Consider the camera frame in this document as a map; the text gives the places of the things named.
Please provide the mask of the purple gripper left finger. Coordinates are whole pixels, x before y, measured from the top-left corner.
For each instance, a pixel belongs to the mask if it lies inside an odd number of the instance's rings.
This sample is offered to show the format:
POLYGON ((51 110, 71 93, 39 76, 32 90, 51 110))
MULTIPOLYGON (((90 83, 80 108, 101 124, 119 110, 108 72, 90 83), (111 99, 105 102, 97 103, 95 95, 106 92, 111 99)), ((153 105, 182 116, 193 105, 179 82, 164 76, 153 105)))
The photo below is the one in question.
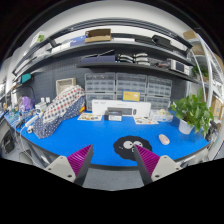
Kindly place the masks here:
POLYGON ((66 156, 59 156, 45 170, 68 180, 76 185, 82 186, 88 168, 93 157, 93 146, 88 145, 73 154, 66 156))

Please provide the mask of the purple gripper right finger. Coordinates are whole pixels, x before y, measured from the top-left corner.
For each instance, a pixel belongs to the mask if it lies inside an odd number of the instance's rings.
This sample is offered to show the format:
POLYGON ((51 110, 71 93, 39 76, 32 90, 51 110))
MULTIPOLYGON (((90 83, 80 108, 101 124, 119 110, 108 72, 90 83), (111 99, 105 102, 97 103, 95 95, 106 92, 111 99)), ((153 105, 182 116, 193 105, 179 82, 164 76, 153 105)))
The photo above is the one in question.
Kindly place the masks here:
POLYGON ((169 156, 158 156, 138 145, 134 146, 134 156, 145 185, 181 170, 169 156))

